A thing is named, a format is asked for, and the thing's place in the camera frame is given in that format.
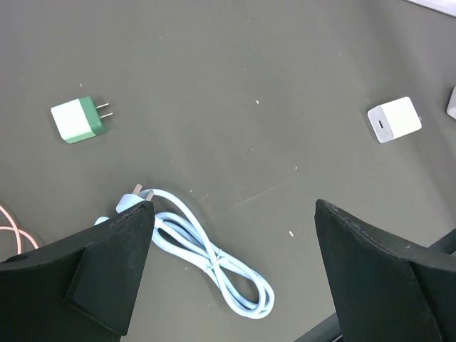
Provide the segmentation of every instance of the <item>plug prong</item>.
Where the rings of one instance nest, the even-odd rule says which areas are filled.
[[[112,115],[114,115],[114,113],[108,113],[108,114],[100,116],[100,119],[104,119],[104,118],[107,118],[108,116],[112,116]]]
[[[154,192],[152,190],[149,190],[147,196],[145,197],[145,200],[150,202],[152,197],[154,197]]]
[[[97,107],[95,107],[95,109],[100,109],[107,106],[109,106],[109,103],[105,103],[104,105],[98,105]]]
[[[141,184],[136,184],[135,189],[133,189],[132,194],[138,195],[141,192],[142,188],[143,188],[143,186]]]

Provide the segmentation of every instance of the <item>green and white power adapter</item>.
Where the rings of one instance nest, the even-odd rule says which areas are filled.
[[[108,105],[95,107],[90,96],[86,96],[52,107],[51,113],[62,139],[72,144],[106,132],[101,119],[113,113],[99,115],[98,109]]]

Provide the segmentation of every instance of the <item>gray table surface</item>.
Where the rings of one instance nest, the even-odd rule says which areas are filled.
[[[48,244],[137,182],[170,190],[276,305],[241,318],[151,246],[123,341],[293,341],[334,310],[316,199],[424,245],[455,227],[455,37],[403,0],[2,1],[1,202]],[[49,109],[84,95],[115,115],[68,145]],[[405,95],[423,128],[380,145],[366,111]]]

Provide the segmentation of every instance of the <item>pink cable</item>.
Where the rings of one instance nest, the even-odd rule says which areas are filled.
[[[11,225],[11,227],[0,227],[0,230],[11,230],[14,232],[14,234],[16,235],[17,254],[22,253],[21,235],[24,235],[31,242],[35,249],[38,249],[38,244],[36,243],[35,239],[31,237],[29,233],[26,233],[24,230],[19,229],[13,217],[1,205],[0,212],[2,212],[3,215],[5,215],[6,219],[9,221],[9,224]]]

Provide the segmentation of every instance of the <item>power adapter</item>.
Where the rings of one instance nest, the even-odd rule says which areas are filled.
[[[86,96],[52,107],[51,113],[62,139],[72,144],[106,132],[101,119],[113,113],[99,116],[98,109],[107,106],[109,103],[95,107],[90,96]]]
[[[386,143],[421,129],[421,120],[409,97],[400,98],[368,111],[369,121],[380,143]]]

